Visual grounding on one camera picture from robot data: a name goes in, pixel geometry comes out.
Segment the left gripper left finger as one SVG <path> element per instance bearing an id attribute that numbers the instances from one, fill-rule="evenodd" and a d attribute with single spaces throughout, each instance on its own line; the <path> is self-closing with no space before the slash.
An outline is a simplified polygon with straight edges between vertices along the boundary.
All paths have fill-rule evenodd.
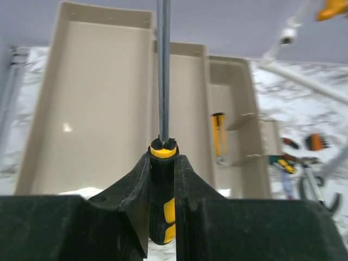
<path id="1" fill-rule="evenodd" d="M 101 193 L 1 197 L 1 260 L 143 260 L 150 158 Z"/>

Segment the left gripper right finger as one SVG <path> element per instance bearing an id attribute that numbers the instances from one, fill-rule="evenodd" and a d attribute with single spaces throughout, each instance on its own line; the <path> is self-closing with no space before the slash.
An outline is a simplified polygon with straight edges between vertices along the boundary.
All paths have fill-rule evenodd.
<path id="1" fill-rule="evenodd" d="M 178 260 L 342 260 L 343 241 L 318 203 L 230 200 L 175 161 Z"/>

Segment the black yellow screwdriver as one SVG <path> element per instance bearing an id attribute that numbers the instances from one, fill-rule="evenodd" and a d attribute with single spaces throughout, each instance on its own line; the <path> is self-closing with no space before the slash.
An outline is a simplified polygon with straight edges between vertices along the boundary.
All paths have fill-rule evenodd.
<path id="1" fill-rule="evenodd" d="M 148 148 L 152 186 L 150 239 L 157 245 L 170 243 L 176 235 L 174 166 L 179 149 L 176 140 L 169 137 L 170 9 L 170 1 L 157 1 L 159 136 Z"/>

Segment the blue handled screwdriver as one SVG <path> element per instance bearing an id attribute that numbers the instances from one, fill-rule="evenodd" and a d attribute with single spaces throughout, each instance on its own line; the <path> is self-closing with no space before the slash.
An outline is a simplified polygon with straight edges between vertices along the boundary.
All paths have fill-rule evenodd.
<path id="1" fill-rule="evenodd" d="M 288 174 L 285 170 L 281 171 L 281 180 L 283 184 L 283 190 L 285 192 L 285 195 L 287 199 L 293 200 L 294 199 L 294 192 L 293 192 L 293 186 L 291 183 L 290 174 Z"/>

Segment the yellow utility knife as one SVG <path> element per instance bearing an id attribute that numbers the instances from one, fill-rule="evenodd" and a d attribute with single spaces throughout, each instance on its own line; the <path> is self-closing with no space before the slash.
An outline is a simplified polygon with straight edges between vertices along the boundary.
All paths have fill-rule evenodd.
<path id="1" fill-rule="evenodd" d="M 216 162 L 225 165 L 227 155 L 226 133 L 225 133 L 225 113 L 219 112 L 212 114 L 213 139 L 215 147 Z"/>

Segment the beige plastic tool box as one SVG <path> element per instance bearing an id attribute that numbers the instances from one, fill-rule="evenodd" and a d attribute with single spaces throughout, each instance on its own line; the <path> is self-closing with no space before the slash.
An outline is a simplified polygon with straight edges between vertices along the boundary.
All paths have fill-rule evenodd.
<path id="1" fill-rule="evenodd" d="M 15 194 L 104 189 L 158 136 L 154 14 L 62 2 Z M 170 135 L 195 172 L 232 198 L 270 198 L 249 64 L 173 42 Z M 225 113 L 216 162 L 212 114 Z"/>

